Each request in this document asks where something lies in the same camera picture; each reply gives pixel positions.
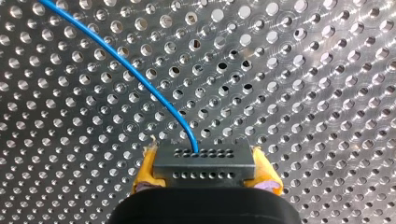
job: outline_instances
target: metal surface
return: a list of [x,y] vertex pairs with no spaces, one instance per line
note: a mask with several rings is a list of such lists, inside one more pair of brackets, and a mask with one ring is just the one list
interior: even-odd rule
[[[246,137],[303,223],[394,223],[393,1],[59,0],[203,144]],[[35,1],[0,0],[0,221],[100,223],[149,135],[187,142],[125,69]]]
[[153,174],[168,187],[243,187],[254,179],[255,164],[247,141],[237,144],[200,146],[192,153],[189,145],[163,141],[155,156]]

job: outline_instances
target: black object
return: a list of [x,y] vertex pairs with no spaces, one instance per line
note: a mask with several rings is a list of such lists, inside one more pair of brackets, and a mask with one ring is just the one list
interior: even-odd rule
[[254,160],[247,140],[234,145],[191,146],[163,141],[153,164],[154,178],[164,179],[166,187],[211,188],[243,187],[254,179]]
[[300,224],[297,211],[262,189],[158,188],[125,199],[109,224]]

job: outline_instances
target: circular hole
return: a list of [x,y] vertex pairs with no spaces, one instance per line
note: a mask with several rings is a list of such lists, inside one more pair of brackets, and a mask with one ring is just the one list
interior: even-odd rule
[[120,56],[126,58],[126,57],[128,57],[128,55],[129,55],[129,50],[128,50],[127,48],[125,48],[125,47],[119,47],[119,48],[117,49],[117,53],[118,53]]
[[248,61],[248,60],[243,61],[243,62],[242,62],[242,68],[243,68],[244,70],[250,69],[250,68],[251,68],[251,61]]
[[246,47],[251,43],[251,35],[241,35],[239,43],[241,43],[242,46]]
[[181,99],[183,97],[183,91],[181,90],[175,90],[173,92],[173,97],[177,100]]
[[196,178],[198,178],[198,174],[195,173],[195,172],[192,172],[191,173],[191,179],[196,179]]
[[143,18],[137,18],[134,22],[134,27],[139,31],[144,31],[148,28],[148,22]]
[[160,17],[160,25],[163,28],[169,28],[172,26],[172,18],[168,15],[163,15]]
[[32,10],[37,16],[43,16],[44,13],[46,12],[46,9],[40,3],[34,3]]
[[155,71],[155,70],[152,69],[152,68],[149,68],[149,69],[146,71],[146,77],[147,77],[148,79],[150,79],[150,80],[156,78],[156,77],[157,77],[157,71]]
[[21,41],[25,44],[30,44],[30,43],[32,43],[32,37],[30,37],[30,35],[27,32],[22,32],[21,33]]
[[40,60],[38,59],[38,57],[36,56],[31,56],[29,58],[29,63],[34,66],[34,67],[38,67],[40,65]]
[[194,25],[198,21],[197,14],[195,12],[188,12],[185,20],[188,25]]
[[167,42],[164,49],[166,53],[173,54],[176,52],[176,44],[174,42]]
[[76,37],[77,32],[76,32],[75,28],[73,28],[71,26],[67,26],[66,28],[64,28],[64,35],[67,38],[73,39]]
[[178,1],[173,1],[171,4],[171,8],[174,11],[178,11],[179,9],[181,9],[181,3]]
[[96,34],[99,33],[99,26],[97,26],[97,25],[94,24],[94,23],[88,24],[88,28],[90,28],[90,30],[91,30],[92,32],[96,33]]
[[90,79],[90,77],[87,76],[87,75],[81,75],[81,76],[79,76],[79,82],[80,82],[82,85],[88,85],[88,84],[91,83],[91,79]]
[[114,7],[117,4],[117,0],[103,0],[108,7]]
[[123,30],[123,26],[122,23],[120,21],[113,21],[110,24],[110,29],[113,33],[115,34],[119,34],[122,32]]
[[242,20],[244,20],[244,19],[246,19],[247,17],[249,17],[249,16],[250,16],[250,13],[251,13],[251,9],[250,9],[250,7],[247,7],[247,6],[242,6],[242,7],[240,7],[239,10],[238,10],[238,15],[239,15],[239,17],[240,17]]
[[22,18],[22,9],[20,9],[19,7],[12,6],[9,9],[9,14],[11,14],[13,18],[20,19]]
[[4,46],[8,46],[11,43],[11,40],[7,35],[0,35],[0,44]]
[[234,173],[228,173],[227,174],[227,178],[234,179],[235,178],[235,174]]
[[82,56],[82,53],[79,51],[74,51],[72,53],[72,59],[73,61],[75,61],[76,63],[82,63],[82,61],[84,60],[84,57]]
[[202,173],[199,174],[199,177],[201,179],[206,179],[207,178],[207,174],[205,172],[202,172]]
[[144,56],[149,56],[152,53],[152,48],[150,45],[148,44],[144,44],[142,45],[142,47],[140,48],[140,52],[144,55]]
[[196,51],[201,47],[201,42],[199,42],[199,40],[197,40],[197,39],[193,39],[190,41],[189,47],[190,47],[190,50]]
[[106,58],[106,53],[102,49],[96,49],[93,55],[99,61],[102,61]]
[[101,80],[105,83],[110,83],[112,80],[112,76],[109,73],[102,73],[102,75],[100,77],[101,77]]
[[43,37],[43,39],[47,41],[53,40],[53,32],[49,29],[44,29],[43,32],[41,33],[41,36]]
[[177,67],[171,67],[169,69],[169,76],[178,77],[179,74],[180,74],[180,70]]
[[147,14],[154,14],[155,13],[155,6],[152,4],[146,5],[146,13]]
[[179,178],[180,178],[180,174],[177,173],[177,172],[174,172],[174,173],[172,174],[172,176],[173,176],[174,179],[179,179]]
[[200,76],[200,75],[204,72],[204,68],[203,68],[200,64],[196,64],[196,65],[192,68],[192,72],[193,72],[196,76]]
[[210,179],[216,178],[216,173],[210,173],[210,174],[209,174],[209,178],[210,178]]
[[224,19],[224,12],[221,9],[216,8],[212,11],[211,18],[214,22],[219,22]]
[[221,69],[221,70],[227,69],[227,63],[219,63],[218,64],[218,68]]
[[109,94],[107,96],[107,101],[109,104],[114,105],[119,102],[119,98],[116,95]]
[[85,10],[91,9],[92,0],[79,0],[79,6]]
[[225,46],[225,38],[218,36],[215,38],[214,45],[216,49],[222,49]]

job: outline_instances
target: blue cable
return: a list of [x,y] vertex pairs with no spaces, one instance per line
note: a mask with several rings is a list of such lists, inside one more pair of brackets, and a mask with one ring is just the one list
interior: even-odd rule
[[199,152],[198,148],[198,143],[197,140],[194,136],[194,133],[192,132],[192,129],[189,126],[189,123],[187,123],[186,120],[181,117],[181,115],[178,113],[178,111],[169,103],[169,101],[166,100],[163,95],[155,89],[154,86],[151,85],[151,83],[143,77],[142,74],[140,74],[139,71],[137,71],[136,68],[134,68],[128,61],[126,61],[123,57],[121,57],[111,46],[109,46],[105,40],[97,35],[96,33],[92,32],[90,28],[85,26],[83,23],[80,21],[76,20],[68,14],[67,12],[63,11],[62,9],[58,8],[54,3],[52,3],[50,0],[38,0],[41,4],[44,6],[48,7],[52,11],[54,11],[56,14],[64,18],[65,20],[69,21],[73,25],[75,25],[79,30],[84,32],[84,34],[88,35],[91,39],[93,39],[97,44],[99,44],[102,48],[104,48],[108,53],[110,53],[117,61],[119,61],[122,65],[124,65],[134,76],[139,80],[145,87],[148,89],[160,102],[163,104],[168,111],[177,119],[177,121],[181,124],[181,126],[184,128],[184,130],[187,133],[187,136],[190,139],[192,150],[195,153]]

